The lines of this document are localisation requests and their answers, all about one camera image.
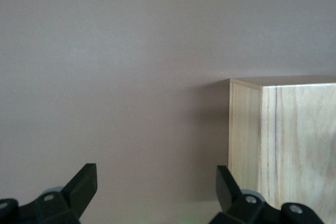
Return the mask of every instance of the wooden box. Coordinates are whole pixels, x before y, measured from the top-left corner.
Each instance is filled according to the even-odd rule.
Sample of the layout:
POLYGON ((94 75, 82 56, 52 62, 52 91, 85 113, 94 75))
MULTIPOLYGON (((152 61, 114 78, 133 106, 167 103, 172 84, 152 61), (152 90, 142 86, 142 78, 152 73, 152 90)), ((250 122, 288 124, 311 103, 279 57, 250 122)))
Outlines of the wooden box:
POLYGON ((336 221, 336 77, 230 79, 229 169, 273 207, 336 221))

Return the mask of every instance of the screw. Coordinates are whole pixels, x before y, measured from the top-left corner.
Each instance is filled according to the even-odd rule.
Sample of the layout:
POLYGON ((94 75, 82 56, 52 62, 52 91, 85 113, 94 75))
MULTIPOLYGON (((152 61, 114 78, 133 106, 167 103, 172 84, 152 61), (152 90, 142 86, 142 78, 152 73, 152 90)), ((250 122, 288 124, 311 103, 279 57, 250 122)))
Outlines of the screw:
POLYGON ((49 201, 52 200, 54 198, 54 196, 52 194, 47 195, 46 197, 44 197, 44 201, 49 201))
POLYGON ((7 202, 3 202, 0 204, 0 209, 4 209, 8 206, 8 203, 7 202))
POLYGON ((249 202, 251 204, 257 203, 257 199, 253 196, 247 196, 245 199, 246 199, 247 202, 249 202))
POLYGON ((296 213, 296 214, 301 214, 301 213, 303 213, 302 209, 301 209, 299 206, 297 206, 297 205, 290 205, 290 206, 289 206, 289 209, 290 209, 292 212, 296 213))

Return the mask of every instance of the gray wall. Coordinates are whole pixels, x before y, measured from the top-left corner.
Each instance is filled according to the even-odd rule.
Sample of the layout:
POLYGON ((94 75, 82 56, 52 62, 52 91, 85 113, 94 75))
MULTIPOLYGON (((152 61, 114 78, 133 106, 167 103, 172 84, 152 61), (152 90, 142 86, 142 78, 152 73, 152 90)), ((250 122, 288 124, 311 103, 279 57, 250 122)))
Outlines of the gray wall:
POLYGON ((0 198, 85 163, 82 223, 206 223, 225 79, 336 75, 336 0, 0 0, 0 198))

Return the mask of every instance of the wood grain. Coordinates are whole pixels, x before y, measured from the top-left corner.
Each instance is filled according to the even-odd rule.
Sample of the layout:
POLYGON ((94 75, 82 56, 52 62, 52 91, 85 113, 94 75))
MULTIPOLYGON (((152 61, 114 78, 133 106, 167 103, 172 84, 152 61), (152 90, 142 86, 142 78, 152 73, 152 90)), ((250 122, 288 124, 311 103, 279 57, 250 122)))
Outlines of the wood grain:
POLYGON ((288 78, 256 89, 231 80, 229 168, 241 188, 257 190, 272 206, 301 202, 334 223, 336 83, 300 78, 306 83, 288 78))

